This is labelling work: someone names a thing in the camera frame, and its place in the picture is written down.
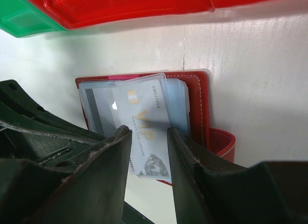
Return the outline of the white VIP card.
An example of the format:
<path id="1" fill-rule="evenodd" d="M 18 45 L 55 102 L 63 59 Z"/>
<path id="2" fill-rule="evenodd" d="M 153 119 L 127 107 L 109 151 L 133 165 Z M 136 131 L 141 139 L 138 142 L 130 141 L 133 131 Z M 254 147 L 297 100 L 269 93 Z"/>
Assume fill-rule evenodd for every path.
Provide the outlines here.
<path id="1" fill-rule="evenodd" d="M 170 180 L 170 122 L 160 80 L 122 82 L 112 88 L 112 94 L 119 123 L 132 130 L 129 172 L 141 178 Z"/>

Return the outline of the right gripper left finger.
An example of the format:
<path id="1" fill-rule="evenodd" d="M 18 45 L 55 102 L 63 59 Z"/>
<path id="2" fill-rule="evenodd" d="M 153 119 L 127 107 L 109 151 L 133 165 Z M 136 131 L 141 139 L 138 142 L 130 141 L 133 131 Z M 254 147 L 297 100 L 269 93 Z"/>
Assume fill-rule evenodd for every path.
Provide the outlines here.
<path id="1" fill-rule="evenodd" d="M 122 220 L 132 131 L 112 136 L 70 160 L 76 166 L 26 224 L 119 224 Z"/>

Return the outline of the red leather card holder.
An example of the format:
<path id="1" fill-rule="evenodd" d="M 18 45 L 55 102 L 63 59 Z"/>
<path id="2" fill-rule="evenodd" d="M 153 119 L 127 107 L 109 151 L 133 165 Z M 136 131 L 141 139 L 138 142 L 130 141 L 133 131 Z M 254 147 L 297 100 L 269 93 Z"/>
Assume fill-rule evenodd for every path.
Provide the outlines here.
<path id="1" fill-rule="evenodd" d="M 170 127 L 182 131 L 196 143 L 232 162 L 234 160 L 235 137 L 228 132 L 209 127 L 207 77 L 203 71 L 77 78 L 76 85 L 79 90 L 79 84 L 82 82 L 110 83 L 109 105 L 115 126 L 118 128 L 121 124 L 113 109 L 115 100 L 112 88 L 122 82 L 141 82 L 152 79 L 158 79 L 161 82 Z"/>

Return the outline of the red bin with black card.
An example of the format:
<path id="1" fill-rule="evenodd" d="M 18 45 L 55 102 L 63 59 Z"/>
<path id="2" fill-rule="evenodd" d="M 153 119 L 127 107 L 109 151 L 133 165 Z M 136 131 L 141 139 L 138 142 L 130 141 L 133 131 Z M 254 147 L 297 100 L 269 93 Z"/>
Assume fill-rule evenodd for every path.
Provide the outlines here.
<path id="1" fill-rule="evenodd" d="M 27 0 L 66 29 L 120 20 L 213 11 L 210 0 Z"/>

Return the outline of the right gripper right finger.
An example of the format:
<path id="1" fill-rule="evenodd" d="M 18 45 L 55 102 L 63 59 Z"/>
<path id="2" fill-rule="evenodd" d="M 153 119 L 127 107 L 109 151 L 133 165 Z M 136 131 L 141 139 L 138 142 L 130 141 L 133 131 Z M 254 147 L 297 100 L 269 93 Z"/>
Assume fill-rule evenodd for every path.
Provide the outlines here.
<path id="1" fill-rule="evenodd" d="M 167 131 L 176 219 L 179 224 L 305 224 L 308 164 L 231 163 L 175 128 Z"/>

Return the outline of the green plastic bin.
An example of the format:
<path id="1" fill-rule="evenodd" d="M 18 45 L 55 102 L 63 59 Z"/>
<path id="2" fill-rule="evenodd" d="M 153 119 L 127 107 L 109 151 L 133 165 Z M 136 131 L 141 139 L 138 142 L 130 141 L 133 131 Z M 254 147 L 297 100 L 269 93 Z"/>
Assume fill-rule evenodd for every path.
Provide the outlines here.
<path id="1" fill-rule="evenodd" d="M 0 0 L 0 28 L 16 38 L 65 31 L 27 0 Z"/>

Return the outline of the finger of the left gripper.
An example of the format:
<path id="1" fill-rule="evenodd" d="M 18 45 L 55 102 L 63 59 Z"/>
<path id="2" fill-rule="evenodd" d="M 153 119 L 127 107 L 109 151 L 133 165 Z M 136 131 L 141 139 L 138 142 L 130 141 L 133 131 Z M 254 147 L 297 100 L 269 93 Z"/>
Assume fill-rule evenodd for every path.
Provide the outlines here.
<path id="1" fill-rule="evenodd" d="M 36 103 L 15 80 L 0 83 L 0 156 L 41 165 L 70 158 L 104 136 L 69 123 Z"/>

